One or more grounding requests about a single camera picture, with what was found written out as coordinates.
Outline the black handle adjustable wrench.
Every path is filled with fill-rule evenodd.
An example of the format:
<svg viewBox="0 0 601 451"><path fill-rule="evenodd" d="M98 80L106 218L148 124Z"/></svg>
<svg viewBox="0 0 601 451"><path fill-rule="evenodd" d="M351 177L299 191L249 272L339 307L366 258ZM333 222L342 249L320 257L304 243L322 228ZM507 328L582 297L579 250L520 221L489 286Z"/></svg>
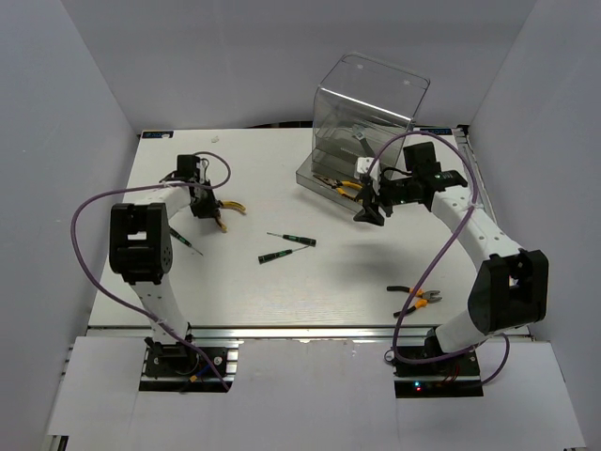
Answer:
<svg viewBox="0 0 601 451"><path fill-rule="evenodd" d="M374 158L376 156L376 154L375 154L374 150L372 149L372 147L367 142L367 138L366 138L366 135L364 132L364 127L359 124L355 124L352 126L352 132L353 132L353 137L359 141L359 143L362 147L362 150L364 152L364 155L368 158Z"/></svg>

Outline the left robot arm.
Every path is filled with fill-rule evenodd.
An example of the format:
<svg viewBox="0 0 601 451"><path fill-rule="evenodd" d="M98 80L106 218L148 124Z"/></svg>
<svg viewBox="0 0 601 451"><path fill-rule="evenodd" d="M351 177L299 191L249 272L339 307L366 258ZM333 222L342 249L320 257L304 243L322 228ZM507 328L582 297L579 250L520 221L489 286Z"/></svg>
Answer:
<svg viewBox="0 0 601 451"><path fill-rule="evenodd" d="M179 155L176 170L160 187L132 203L113 205L110 214L110 267L131 287L149 315L149 345L170 347L165 361L179 375L196 369L199 354L180 342L190 326L168 277L174 258L169 220L183 210L197 219L220 216L207 169L207 159Z"/></svg>

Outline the orange black cutting pliers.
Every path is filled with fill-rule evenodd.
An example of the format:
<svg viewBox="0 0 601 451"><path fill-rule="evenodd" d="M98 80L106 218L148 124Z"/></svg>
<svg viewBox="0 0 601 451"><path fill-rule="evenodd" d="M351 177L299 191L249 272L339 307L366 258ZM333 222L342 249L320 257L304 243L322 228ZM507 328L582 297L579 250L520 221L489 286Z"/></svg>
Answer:
<svg viewBox="0 0 601 451"><path fill-rule="evenodd" d="M405 292L413 294L416 301L408 308L407 314L412 314L417 309L426 307L429 303L437 303L442 300L439 290L423 290L417 288L411 288L407 286L387 286L388 292Z"/></svg>

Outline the blue label sticker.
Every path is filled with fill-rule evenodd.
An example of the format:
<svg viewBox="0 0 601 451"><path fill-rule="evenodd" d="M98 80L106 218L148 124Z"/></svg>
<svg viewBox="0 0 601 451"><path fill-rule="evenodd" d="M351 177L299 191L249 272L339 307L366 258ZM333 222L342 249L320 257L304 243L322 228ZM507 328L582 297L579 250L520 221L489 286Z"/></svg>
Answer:
<svg viewBox="0 0 601 451"><path fill-rule="evenodd" d="M454 134L449 128L421 128L421 132L429 132L439 136L451 136Z"/></svg>
<svg viewBox="0 0 601 451"><path fill-rule="evenodd" d="M142 139L171 139L173 136L173 131L144 131L141 134Z"/></svg>

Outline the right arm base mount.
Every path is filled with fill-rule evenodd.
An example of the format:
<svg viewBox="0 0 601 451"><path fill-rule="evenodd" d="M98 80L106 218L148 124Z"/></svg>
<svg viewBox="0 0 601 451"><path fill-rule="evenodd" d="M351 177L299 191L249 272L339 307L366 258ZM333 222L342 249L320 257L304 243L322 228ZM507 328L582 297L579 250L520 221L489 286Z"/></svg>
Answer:
<svg viewBox="0 0 601 451"><path fill-rule="evenodd" d="M480 367L474 351L435 364L409 365L387 351L393 367L397 399L461 398L484 395Z"/></svg>

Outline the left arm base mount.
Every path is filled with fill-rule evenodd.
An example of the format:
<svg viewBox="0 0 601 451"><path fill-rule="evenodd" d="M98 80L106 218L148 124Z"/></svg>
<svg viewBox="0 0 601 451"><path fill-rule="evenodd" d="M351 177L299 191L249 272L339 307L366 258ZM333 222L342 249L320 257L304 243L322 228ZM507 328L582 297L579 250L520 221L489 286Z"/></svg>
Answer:
<svg viewBox="0 0 601 451"><path fill-rule="evenodd" d="M238 350L227 347L204 347L204 352L231 387L237 370ZM225 393L226 389L202 356L160 356L146 351L139 381L141 392Z"/></svg>

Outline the blue label sticker right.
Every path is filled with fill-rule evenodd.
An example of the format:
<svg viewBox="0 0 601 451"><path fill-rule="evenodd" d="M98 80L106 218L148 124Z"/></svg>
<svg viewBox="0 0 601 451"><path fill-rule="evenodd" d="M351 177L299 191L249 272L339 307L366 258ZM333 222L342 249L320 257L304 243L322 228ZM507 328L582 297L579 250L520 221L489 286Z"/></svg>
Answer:
<svg viewBox="0 0 601 451"><path fill-rule="evenodd" d="M449 128L421 128L421 132L429 132L439 136L451 136L454 134Z"/></svg>

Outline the clear plastic drawer organizer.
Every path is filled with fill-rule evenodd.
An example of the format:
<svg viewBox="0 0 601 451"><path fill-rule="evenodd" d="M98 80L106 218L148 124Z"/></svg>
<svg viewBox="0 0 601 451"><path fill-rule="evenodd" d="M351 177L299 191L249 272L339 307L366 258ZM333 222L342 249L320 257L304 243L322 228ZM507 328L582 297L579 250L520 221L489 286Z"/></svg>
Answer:
<svg viewBox="0 0 601 451"><path fill-rule="evenodd" d="M393 63L359 53L343 55L314 96L312 150L296 171L296 182L350 210L359 206L313 177L354 180L354 166L366 157L352 126L364 127L375 154L415 126L430 86L428 78Z"/></svg>

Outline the aluminium table front rail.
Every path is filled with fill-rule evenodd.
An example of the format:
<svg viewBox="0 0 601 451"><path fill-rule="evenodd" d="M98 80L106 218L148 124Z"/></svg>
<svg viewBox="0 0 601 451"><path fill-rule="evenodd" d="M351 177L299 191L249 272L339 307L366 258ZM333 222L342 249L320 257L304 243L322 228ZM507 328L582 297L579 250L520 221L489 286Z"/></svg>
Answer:
<svg viewBox="0 0 601 451"><path fill-rule="evenodd" d="M393 338L393 326L282 326L282 327L192 327L191 335L197 341L243 341L246 339L357 339L387 340ZM147 337L146 326L89 326L92 337Z"/></svg>

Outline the blue label sticker left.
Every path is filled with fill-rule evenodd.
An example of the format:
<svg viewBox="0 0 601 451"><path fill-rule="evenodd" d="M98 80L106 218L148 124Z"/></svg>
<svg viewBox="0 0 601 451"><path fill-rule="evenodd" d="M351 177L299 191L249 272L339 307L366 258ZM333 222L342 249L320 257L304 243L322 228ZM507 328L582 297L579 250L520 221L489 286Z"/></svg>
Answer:
<svg viewBox="0 0 601 451"><path fill-rule="evenodd" d="M173 131L144 131L141 134L142 139L171 139L173 136Z"/></svg>

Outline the green black screwdriver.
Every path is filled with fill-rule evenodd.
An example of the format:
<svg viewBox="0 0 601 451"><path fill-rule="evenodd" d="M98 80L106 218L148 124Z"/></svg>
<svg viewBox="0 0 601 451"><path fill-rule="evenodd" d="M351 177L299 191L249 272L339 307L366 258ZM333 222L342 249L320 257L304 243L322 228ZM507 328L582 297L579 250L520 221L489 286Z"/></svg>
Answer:
<svg viewBox="0 0 601 451"><path fill-rule="evenodd" d="M302 246L302 247L299 247L296 249L284 249L284 250L277 251L274 253L269 253L269 254L265 254L262 256L258 256L257 261L259 264L265 264L265 263L272 262L279 258L290 256L293 253L299 252L300 250L303 250L303 249L306 249L306 246Z"/></svg>
<svg viewBox="0 0 601 451"><path fill-rule="evenodd" d="M312 239L312 238L300 237L300 236L289 235L289 234L276 234L273 232L268 232L268 235L274 236L277 238L281 238L286 241L295 242L295 243L301 244L303 246L310 246L310 247L316 246L316 239Z"/></svg>
<svg viewBox="0 0 601 451"><path fill-rule="evenodd" d="M192 249L196 254L202 256L203 253L198 250L188 239L186 239L183 235L181 235L178 231L176 231L174 228L170 228L170 235L172 238L174 238L175 240L177 240L178 242L180 242L181 244L187 246L189 249Z"/></svg>

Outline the yellow long nose pliers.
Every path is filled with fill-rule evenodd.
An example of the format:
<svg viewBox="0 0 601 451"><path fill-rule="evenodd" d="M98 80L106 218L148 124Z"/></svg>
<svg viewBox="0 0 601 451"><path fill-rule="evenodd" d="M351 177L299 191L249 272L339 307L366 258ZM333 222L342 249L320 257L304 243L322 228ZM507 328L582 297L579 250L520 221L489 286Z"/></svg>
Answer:
<svg viewBox="0 0 601 451"><path fill-rule="evenodd" d="M313 174L313 177L333 189L343 198L353 202L357 201L357 195L362 190L362 185L354 181L332 179L318 174Z"/></svg>

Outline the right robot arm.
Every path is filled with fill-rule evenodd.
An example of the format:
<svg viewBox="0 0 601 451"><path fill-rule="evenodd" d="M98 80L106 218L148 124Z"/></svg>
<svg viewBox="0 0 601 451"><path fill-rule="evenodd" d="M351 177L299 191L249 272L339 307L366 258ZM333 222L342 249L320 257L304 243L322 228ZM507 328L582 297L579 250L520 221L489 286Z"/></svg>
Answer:
<svg viewBox="0 0 601 451"><path fill-rule="evenodd" d="M409 174L400 179L387 179L375 158L357 160L362 210L354 219L383 226L393 207L421 204L451 230L451 240L470 257L477 274L466 308L429 331L422 357L401 359L443 375L456 366L461 352L545 318L549 263L542 251L526 250L477 207L474 188L459 172L442 170L433 144L410 146L407 152Z"/></svg>

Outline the green black screwdriver upper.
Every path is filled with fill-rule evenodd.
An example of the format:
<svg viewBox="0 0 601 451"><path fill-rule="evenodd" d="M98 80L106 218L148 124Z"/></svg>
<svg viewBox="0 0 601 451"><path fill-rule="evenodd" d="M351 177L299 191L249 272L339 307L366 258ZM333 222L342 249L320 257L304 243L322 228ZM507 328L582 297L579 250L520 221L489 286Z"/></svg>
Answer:
<svg viewBox="0 0 601 451"><path fill-rule="evenodd" d="M312 238L300 237L300 236L289 235L289 234L276 234L273 232L268 232L268 235L274 236L277 238L281 238L286 241L295 242L295 243L301 244L303 246L310 246L310 247L316 246L316 239L312 239Z"/></svg>

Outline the green black screwdriver lower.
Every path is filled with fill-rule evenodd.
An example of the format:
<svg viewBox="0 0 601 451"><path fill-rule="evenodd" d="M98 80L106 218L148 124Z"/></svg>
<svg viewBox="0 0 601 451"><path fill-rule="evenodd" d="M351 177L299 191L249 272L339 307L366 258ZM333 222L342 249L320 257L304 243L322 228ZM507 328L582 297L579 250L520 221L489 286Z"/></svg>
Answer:
<svg viewBox="0 0 601 451"><path fill-rule="evenodd" d="M293 253L299 252L300 250L303 250L303 249L306 249L306 246L302 246L302 247L299 247L296 249L284 249L284 250L277 251L274 253L269 253L269 254L265 254L262 256L258 256L257 261L259 264L265 264L265 263L272 262L279 258L290 256Z"/></svg>

